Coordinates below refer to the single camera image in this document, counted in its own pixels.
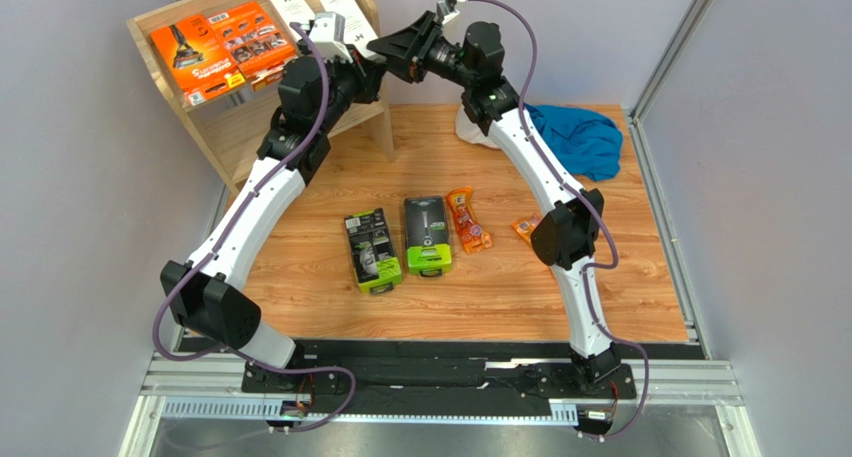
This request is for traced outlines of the white razor box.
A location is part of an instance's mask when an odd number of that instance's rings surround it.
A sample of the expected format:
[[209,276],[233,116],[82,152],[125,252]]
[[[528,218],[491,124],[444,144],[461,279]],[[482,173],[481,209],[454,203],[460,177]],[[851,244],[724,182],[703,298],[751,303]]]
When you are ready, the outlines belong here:
[[371,61],[382,60],[381,56],[368,48],[368,44],[377,39],[378,35],[356,0],[319,0],[319,2],[324,11],[335,12],[344,17],[344,42],[347,45],[353,45],[363,57]]
[[309,24],[315,18],[315,12],[306,0],[268,1],[287,27],[292,23]]

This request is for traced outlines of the orange razor bag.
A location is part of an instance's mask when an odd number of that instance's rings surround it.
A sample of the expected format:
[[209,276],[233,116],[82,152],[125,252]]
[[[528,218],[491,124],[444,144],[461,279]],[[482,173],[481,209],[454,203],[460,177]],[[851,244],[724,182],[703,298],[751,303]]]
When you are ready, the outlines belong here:
[[540,222],[541,216],[533,214],[516,220],[512,223],[512,228],[523,241],[525,241],[529,246],[532,246],[532,234]]
[[473,194],[473,187],[465,186],[445,195],[445,202],[450,209],[457,236],[467,254],[493,247],[490,233],[482,227],[473,211]]

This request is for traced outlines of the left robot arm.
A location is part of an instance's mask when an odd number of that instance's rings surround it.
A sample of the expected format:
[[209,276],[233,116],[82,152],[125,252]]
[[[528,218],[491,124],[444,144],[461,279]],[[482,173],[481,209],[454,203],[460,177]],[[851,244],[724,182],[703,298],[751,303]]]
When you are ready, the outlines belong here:
[[262,318],[243,289],[260,249],[284,211],[305,190],[330,151],[328,134],[354,104],[378,100],[387,67],[367,58],[318,62],[298,57],[284,68],[279,105],[233,206],[183,263],[169,261],[160,280],[166,300],[155,321],[174,321],[267,369],[284,369],[294,340]]

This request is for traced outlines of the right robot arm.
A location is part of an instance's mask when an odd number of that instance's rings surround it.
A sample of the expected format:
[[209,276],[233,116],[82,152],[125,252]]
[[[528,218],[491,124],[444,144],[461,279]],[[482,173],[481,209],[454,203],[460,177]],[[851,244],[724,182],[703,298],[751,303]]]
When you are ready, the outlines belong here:
[[425,12],[408,27],[370,41],[390,73],[419,83],[433,73],[462,87],[468,119],[514,164],[532,191],[542,219],[531,243],[556,279],[570,322],[577,378],[601,386],[621,361],[603,319],[596,275],[596,240],[604,198],[561,166],[536,132],[519,94],[503,74],[505,49],[497,24],[470,24],[459,44],[444,36],[438,16]]

